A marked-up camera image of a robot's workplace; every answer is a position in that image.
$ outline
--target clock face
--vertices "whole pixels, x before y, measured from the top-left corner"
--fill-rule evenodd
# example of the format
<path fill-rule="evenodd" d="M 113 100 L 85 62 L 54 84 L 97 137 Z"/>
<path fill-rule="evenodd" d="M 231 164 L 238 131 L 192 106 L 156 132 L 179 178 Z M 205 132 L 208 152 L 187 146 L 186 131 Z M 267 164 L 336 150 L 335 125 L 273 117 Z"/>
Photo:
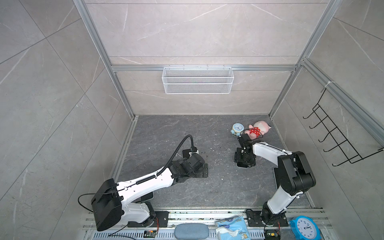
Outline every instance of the clock face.
<path fill-rule="evenodd" d="M 299 218 L 297 220 L 297 230 L 307 239 L 314 239 L 317 235 L 315 226 L 306 218 Z"/>
<path fill-rule="evenodd" d="M 244 130 L 244 127 L 243 127 L 243 125 L 241 125 L 240 123 L 235 123 L 235 124 L 233 125 L 233 129 L 234 129 L 235 131 L 240 132 L 240 131 L 243 131 L 243 130 Z"/>

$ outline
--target dark gray marble floor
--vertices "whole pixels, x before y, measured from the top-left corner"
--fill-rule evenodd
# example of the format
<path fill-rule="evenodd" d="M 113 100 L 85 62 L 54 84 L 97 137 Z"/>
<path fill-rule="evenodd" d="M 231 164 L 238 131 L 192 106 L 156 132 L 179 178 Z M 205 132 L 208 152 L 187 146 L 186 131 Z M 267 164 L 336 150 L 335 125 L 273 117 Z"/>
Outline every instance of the dark gray marble floor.
<path fill-rule="evenodd" d="M 233 157 L 239 143 L 230 133 L 235 122 L 246 127 L 257 121 L 272 125 L 267 115 L 139 116 L 118 180 L 134 179 L 159 169 L 183 137 L 191 134 L 200 155 L 209 164 L 209 177 L 191 178 L 159 189 L 154 192 L 151 204 L 154 207 L 262 206 L 276 191 L 274 164 L 258 158 L 254 167 L 237 167 Z M 263 140 L 283 147 L 274 127 Z M 181 149 L 186 148 L 190 148 L 189 140 Z M 291 206 L 309 207 L 309 203 L 303 195 Z"/>

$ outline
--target pink plush toy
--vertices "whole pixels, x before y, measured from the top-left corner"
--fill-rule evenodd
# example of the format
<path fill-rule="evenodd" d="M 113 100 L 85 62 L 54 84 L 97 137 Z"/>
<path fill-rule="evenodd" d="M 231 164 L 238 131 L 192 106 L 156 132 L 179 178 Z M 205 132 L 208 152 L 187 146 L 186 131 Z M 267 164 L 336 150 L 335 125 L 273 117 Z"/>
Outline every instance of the pink plush toy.
<path fill-rule="evenodd" d="M 257 138 L 260 136 L 260 134 L 264 135 L 268 132 L 268 130 L 271 128 L 271 126 L 268 125 L 268 123 L 264 121 L 258 121 L 253 126 L 248 126 L 249 130 L 246 130 L 244 133 L 248 134 L 249 138 L 251 140 Z"/>

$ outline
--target small alarm clock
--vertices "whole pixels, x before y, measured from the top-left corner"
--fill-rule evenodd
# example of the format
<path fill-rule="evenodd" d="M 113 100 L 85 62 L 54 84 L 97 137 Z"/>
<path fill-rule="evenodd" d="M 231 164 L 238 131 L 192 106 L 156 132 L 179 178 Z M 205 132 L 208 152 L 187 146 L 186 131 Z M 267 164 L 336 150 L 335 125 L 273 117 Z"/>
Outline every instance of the small alarm clock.
<path fill-rule="evenodd" d="M 298 216 L 289 223 L 297 240 L 319 240 L 321 238 L 319 228 L 309 217 Z"/>
<path fill-rule="evenodd" d="M 234 136 L 240 136 L 240 133 L 244 130 L 244 126 L 243 124 L 241 123 L 235 123 L 233 126 L 232 126 L 232 130 L 231 130 L 231 133 L 232 135 Z"/>

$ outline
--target white mesh basket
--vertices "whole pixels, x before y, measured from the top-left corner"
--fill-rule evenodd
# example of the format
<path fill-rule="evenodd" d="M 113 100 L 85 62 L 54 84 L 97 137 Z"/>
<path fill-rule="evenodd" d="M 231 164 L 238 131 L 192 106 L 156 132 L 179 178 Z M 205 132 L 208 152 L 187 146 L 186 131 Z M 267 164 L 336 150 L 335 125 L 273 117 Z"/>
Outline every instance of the white mesh basket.
<path fill-rule="evenodd" d="M 162 80 L 166 94 L 230 93 L 233 71 L 230 67 L 165 67 Z"/>

